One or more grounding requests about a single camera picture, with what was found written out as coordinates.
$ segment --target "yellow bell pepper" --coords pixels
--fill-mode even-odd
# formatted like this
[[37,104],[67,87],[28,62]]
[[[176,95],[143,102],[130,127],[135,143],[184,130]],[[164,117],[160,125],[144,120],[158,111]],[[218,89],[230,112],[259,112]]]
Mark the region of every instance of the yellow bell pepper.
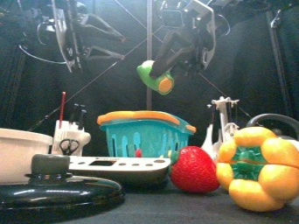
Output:
[[263,127],[240,129],[219,148],[218,180],[236,204],[274,211],[299,195],[299,152]]

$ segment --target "red straw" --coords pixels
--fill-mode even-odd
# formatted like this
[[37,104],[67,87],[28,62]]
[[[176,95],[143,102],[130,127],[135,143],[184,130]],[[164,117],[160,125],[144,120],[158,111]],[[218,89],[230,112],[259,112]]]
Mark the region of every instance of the red straw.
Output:
[[61,98],[60,98],[60,128],[61,128],[61,121],[63,121],[64,103],[65,103],[65,92],[61,92]]

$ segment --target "white electronic device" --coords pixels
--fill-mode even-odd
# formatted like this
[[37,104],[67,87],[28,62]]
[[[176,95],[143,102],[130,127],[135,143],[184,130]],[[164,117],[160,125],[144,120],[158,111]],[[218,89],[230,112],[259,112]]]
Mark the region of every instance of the white electronic device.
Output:
[[69,172],[77,176],[112,179],[124,186],[159,186],[167,182],[170,158],[69,157]]

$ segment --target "table surface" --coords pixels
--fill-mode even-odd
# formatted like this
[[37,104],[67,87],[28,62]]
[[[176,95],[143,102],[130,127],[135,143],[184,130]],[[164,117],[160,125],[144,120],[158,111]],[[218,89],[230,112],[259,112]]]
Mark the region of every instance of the table surface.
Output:
[[299,223],[299,199],[280,210],[250,212],[236,206],[220,188],[210,193],[187,193],[171,182],[163,189],[126,190],[126,201],[108,211],[79,207],[63,211],[1,213],[0,223]]

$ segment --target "basket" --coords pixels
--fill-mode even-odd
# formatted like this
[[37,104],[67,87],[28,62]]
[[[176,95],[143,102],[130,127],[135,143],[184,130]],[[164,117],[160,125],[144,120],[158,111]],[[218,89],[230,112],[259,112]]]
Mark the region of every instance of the basket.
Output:
[[196,129],[182,118],[159,111],[116,111],[97,117],[107,132],[111,157],[168,158],[188,145]]

